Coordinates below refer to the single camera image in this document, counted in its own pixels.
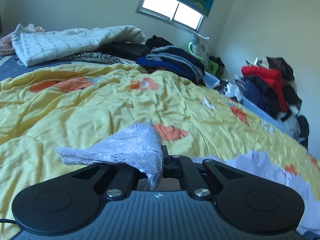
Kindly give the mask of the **bright window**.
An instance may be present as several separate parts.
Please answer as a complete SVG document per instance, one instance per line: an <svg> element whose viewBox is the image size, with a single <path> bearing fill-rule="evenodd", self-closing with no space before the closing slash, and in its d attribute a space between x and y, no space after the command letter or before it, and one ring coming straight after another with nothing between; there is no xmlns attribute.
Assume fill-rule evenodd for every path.
<svg viewBox="0 0 320 240"><path fill-rule="evenodd" d="M198 31L203 16L177 0L141 0L137 12L184 30Z"/></svg>

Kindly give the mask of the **yellow carrot print bedsheet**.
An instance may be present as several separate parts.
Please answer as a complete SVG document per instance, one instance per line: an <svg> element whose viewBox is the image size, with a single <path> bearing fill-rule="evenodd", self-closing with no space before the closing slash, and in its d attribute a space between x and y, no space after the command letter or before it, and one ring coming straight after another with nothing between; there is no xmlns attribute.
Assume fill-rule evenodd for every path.
<svg viewBox="0 0 320 240"><path fill-rule="evenodd" d="M88 148L135 122L183 135L171 154L221 160L268 157L305 201L301 231L319 232L319 161L295 139L217 91L174 73L67 64L1 82L1 217L26 187L74 171L58 147Z"/></svg>

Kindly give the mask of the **folded dark clothes stack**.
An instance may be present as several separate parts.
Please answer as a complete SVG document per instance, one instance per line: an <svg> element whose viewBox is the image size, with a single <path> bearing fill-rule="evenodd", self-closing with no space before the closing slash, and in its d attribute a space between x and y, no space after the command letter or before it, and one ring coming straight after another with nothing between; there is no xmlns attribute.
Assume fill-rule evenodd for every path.
<svg viewBox="0 0 320 240"><path fill-rule="evenodd" d="M167 70L195 84L203 83L205 66L198 58L156 35L145 45L149 51L138 57L136 64L149 71Z"/></svg>

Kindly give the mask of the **dark clothes pile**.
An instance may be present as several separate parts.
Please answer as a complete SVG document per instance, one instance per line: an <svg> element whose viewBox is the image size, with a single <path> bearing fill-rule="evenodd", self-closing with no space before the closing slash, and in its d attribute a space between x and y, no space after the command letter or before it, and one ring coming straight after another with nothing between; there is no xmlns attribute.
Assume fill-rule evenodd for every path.
<svg viewBox="0 0 320 240"><path fill-rule="evenodd" d="M310 126L300 114L302 99L293 87L293 69L282 57L247 60L234 81L248 109L308 148Z"/></svg>

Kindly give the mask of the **zebra striped cloth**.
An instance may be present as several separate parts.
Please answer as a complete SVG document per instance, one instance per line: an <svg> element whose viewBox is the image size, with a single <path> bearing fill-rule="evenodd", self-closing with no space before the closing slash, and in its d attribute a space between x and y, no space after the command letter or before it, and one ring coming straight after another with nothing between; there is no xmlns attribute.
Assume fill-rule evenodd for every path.
<svg viewBox="0 0 320 240"><path fill-rule="evenodd" d="M99 52L85 52L80 54L73 54L60 58L62 61L77 61L77 62L89 62L89 63L100 63L100 64L127 64L134 66L135 61L122 59L109 54L103 54Z"/></svg>

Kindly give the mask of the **red jacket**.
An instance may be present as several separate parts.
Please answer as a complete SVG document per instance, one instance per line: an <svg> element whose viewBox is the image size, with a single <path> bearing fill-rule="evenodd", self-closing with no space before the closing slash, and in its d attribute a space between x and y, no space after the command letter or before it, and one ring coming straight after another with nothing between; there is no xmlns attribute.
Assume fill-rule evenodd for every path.
<svg viewBox="0 0 320 240"><path fill-rule="evenodd" d="M259 77L264 81L277 95L278 104L282 112L287 111L286 102L283 96L283 78L281 73L275 69L266 69L253 66L242 67L241 72L244 77Z"/></svg>

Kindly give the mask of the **white printed quilt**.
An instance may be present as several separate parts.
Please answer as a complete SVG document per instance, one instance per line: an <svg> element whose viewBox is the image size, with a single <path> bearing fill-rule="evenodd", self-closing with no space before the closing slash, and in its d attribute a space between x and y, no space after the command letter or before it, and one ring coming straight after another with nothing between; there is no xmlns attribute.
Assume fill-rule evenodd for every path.
<svg viewBox="0 0 320 240"><path fill-rule="evenodd" d="M146 36L141 29L132 25L32 32L19 24L11 37L12 47L26 67L94 51L112 42L144 44Z"/></svg>

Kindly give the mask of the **white lace underwear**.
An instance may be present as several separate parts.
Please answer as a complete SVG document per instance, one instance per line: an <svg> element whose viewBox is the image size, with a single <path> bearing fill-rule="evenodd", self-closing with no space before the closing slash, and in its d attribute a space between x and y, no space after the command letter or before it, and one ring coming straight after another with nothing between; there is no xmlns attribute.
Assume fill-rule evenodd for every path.
<svg viewBox="0 0 320 240"><path fill-rule="evenodd" d="M58 147L66 165L127 164L147 176L154 189L162 179L162 139L150 123L135 122L86 149Z"/></svg>

